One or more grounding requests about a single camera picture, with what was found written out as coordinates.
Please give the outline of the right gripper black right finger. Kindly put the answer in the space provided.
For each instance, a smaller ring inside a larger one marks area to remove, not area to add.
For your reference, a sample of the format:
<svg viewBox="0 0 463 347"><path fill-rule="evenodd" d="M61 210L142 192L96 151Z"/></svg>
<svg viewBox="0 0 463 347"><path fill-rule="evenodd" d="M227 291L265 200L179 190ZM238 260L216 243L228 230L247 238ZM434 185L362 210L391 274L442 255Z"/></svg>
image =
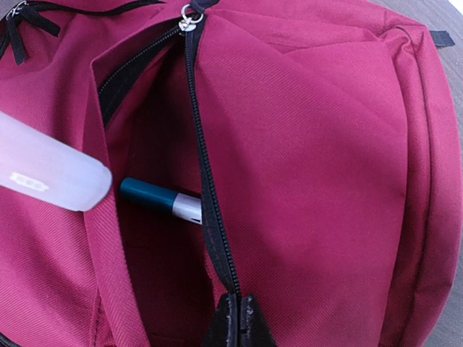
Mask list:
<svg viewBox="0 0 463 347"><path fill-rule="evenodd" d="M258 300L253 295L241 300L240 345L241 347L276 347Z"/></svg>

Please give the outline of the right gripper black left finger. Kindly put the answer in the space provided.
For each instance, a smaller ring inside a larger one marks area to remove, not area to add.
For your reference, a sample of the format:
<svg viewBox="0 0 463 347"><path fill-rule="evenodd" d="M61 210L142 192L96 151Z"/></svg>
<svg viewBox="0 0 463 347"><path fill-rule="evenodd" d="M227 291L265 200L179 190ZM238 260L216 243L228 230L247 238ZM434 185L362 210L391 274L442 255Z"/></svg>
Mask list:
<svg viewBox="0 0 463 347"><path fill-rule="evenodd" d="M239 310L237 296L224 294L216 307L202 346L237 347L239 345Z"/></svg>

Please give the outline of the red backpack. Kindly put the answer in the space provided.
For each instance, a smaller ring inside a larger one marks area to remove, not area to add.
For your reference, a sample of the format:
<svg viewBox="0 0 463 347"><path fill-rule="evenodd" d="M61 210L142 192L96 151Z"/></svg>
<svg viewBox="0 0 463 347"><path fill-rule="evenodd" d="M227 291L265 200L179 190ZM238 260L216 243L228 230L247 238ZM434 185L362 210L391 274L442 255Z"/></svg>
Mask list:
<svg viewBox="0 0 463 347"><path fill-rule="evenodd" d="M454 282L449 34L369 1L3 1L1 113L111 172L86 212L1 185L3 346L422 346ZM202 224L133 203L134 178Z"/></svg>

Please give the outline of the beige highlighter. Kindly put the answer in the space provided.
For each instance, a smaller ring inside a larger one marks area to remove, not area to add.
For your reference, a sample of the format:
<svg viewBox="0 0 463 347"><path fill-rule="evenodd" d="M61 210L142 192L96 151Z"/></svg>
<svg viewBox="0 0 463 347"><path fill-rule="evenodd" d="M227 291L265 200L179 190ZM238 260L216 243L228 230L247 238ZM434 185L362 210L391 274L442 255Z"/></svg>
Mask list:
<svg viewBox="0 0 463 347"><path fill-rule="evenodd" d="M66 210L86 212L109 193L99 160L1 113L1 185Z"/></svg>

